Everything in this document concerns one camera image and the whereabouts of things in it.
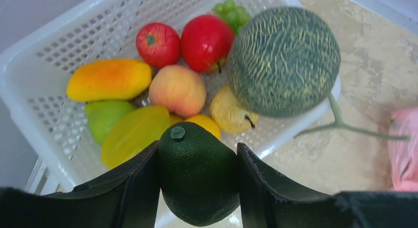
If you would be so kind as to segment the pink plastic bag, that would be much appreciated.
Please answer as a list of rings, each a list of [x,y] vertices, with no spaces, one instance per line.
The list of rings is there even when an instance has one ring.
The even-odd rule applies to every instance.
[[[389,141],[393,189],[403,192],[418,190],[418,109],[400,109],[391,114],[389,133],[409,135],[409,141]]]

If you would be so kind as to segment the green netted melon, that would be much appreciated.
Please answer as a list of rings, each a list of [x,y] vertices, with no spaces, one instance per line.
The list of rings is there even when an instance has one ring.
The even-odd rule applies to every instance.
[[[343,121],[332,94],[341,66],[339,44],[327,22],[298,6],[271,7],[251,18],[239,31],[227,58],[229,86],[244,109],[263,116],[290,118],[328,100],[334,122],[302,130],[345,129],[390,140],[389,135]]]

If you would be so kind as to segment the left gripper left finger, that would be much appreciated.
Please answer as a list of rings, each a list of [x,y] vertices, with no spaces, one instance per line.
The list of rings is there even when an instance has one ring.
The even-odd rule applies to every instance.
[[[0,190],[3,228],[152,228],[160,186],[157,142],[68,193]]]

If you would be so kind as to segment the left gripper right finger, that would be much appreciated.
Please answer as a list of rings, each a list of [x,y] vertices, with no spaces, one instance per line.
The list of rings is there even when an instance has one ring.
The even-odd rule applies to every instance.
[[[245,228],[415,228],[416,192],[345,191],[327,195],[278,172],[237,145]]]

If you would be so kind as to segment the dark green avocado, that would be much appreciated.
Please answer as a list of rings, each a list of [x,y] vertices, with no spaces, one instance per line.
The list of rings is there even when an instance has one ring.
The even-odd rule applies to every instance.
[[[190,225],[212,225],[240,205],[236,153],[195,123],[179,122],[163,133],[158,169],[166,205]]]

